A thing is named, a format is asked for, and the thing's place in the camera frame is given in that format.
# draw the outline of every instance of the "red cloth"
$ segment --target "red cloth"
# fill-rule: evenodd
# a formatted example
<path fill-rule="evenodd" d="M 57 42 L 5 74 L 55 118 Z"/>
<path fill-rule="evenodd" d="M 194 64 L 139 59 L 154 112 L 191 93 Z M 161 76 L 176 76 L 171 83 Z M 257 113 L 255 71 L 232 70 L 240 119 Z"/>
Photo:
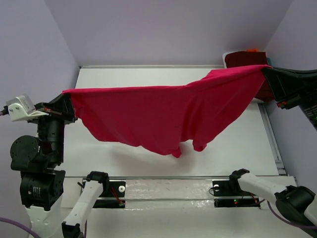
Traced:
<path fill-rule="evenodd" d="M 202 151 L 249 105 L 267 65 L 212 70 L 184 86 L 69 89 L 77 117 L 99 141 L 180 157 L 193 140 Z"/>
<path fill-rule="evenodd" d="M 231 54 L 227 54 L 224 60 L 227 68 L 240 67 L 247 65 L 267 64 L 265 52 L 247 52 L 238 51 Z M 265 81 L 261 89 L 256 94 L 255 98 L 264 102 L 274 100 L 274 96 L 268 82 Z"/>

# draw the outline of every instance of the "dark red cloth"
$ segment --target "dark red cloth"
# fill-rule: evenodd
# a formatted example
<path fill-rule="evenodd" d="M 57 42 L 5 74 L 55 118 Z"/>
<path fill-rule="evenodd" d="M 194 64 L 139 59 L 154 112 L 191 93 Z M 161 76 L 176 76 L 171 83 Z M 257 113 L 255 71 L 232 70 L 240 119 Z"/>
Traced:
<path fill-rule="evenodd" d="M 265 52 L 238 51 L 227 54 L 224 61 L 227 68 L 267 64 Z M 264 102 L 269 102 L 274 99 L 271 87 L 269 86 L 267 81 L 263 83 L 255 98 L 260 99 Z"/>
<path fill-rule="evenodd" d="M 252 101 L 267 65 L 212 70 L 184 86 L 69 89 L 76 116 L 99 141 L 180 157 L 193 140 L 202 151 Z"/>

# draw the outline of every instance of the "white round knob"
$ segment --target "white round knob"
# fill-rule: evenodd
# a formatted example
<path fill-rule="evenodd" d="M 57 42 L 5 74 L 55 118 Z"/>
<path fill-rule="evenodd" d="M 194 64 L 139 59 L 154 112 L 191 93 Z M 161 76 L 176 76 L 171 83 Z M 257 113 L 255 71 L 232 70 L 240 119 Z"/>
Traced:
<path fill-rule="evenodd" d="M 125 191 L 125 186 L 122 186 L 122 185 L 121 185 L 121 186 L 119 187 L 119 192 L 124 192 L 124 191 Z"/>

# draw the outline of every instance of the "gray wall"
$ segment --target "gray wall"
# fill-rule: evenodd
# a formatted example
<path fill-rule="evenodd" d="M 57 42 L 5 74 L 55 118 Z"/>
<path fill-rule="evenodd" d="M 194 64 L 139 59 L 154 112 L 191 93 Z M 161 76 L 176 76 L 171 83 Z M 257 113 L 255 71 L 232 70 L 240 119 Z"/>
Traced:
<path fill-rule="evenodd" d="M 317 68 L 317 1 L 295 0 L 287 11 L 266 52 L 274 66 Z M 301 110 L 267 106 L 284 165 L 298 183 L 317 192 L 317 132 Z"/>
<path fill-rule="evenodd" d="M 48 101 L 74 85 L 78 65 L 43 0 L 0 1 L 0 106 L 27 93 L 36 103 Z M 10 170 L 10 147 L 18 137 L 36 133 L 26 122 L 0 117 L 0 216 L 25 225 L 19 172 Z M 27 237 L 24 231 L 0 223 L 0 237 Z"/>
<path fill-rule="evenodd" d="M 223 64 L 264 49 L 292 0 L 45 0 L 79 65 Z"/>

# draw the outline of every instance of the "brown fabric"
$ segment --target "brown fabric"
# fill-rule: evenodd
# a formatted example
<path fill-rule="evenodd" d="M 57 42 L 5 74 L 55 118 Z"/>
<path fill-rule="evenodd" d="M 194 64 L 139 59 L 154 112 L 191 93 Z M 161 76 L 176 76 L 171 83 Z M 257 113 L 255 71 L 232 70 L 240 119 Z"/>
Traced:
<path fill-rule="evenodd" d="M 226 55 L 224 61 L 227 65 L 227 68 L 267 64 L 265 52 L 238 51 Z M 263 83 L 255 98 L 260 99 L 264 102 L 269 102 L 274 99 L 273 93 L 267 81 Z"/>

